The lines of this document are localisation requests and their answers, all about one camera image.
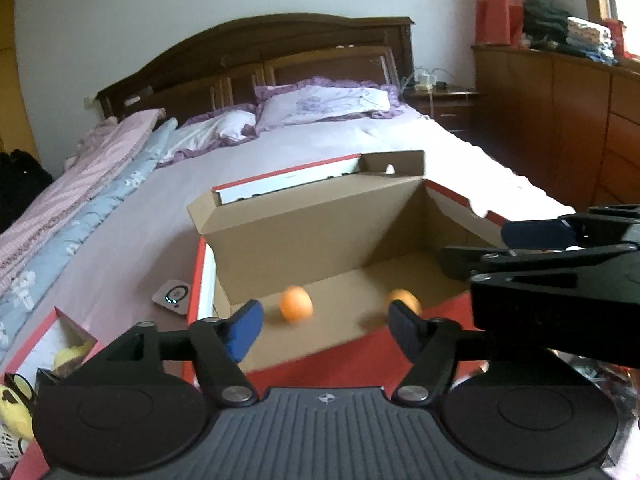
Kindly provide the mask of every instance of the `red and white curtain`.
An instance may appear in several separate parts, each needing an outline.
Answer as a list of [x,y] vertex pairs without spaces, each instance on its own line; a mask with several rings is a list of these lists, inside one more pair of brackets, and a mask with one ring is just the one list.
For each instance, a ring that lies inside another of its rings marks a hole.
[[476,43],[518,46],[524,21],[524,0],[478,0]]

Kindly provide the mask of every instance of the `yellow wooden door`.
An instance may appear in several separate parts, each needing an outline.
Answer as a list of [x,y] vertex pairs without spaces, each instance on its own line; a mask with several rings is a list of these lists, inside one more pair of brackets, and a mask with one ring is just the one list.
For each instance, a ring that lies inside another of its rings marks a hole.
[[18,79],[14,0],[0,0],[0,139],[0,150],[20,149],[39,159]]

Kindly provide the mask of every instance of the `nightstand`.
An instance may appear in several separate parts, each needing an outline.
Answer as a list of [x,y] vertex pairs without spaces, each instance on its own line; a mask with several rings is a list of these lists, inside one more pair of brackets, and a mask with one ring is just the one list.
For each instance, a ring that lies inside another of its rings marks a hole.
[[[449,85],[446,90],[433,91],[433,119],[444,129],[467,142],[472,142],[473,107],[480,94],[462,86]],[[421,114],[431,115],[429,94],[408,88],[404,91],[404,102]]]

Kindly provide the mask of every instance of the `crosshair logo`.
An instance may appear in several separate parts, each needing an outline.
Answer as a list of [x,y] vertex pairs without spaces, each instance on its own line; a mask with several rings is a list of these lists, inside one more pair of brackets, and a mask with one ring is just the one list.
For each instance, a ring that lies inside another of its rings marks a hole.
[[325,404],[329,405],[330,402],[334,402],[335,395],[333,395],[333,394],[322,394],[321,396],[318,397],[318,400],[320,402],[324,402]]

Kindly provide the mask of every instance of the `floral pillowcase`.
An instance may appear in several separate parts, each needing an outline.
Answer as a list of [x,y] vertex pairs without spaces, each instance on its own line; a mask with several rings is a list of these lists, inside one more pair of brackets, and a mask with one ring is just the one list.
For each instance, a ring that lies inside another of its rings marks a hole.
[[255,89],[258,133],[291,124],[348,120],[362,117],[389,119],[402,114],[395,86],[371,81],[331,81],[315,77],[295,85]]

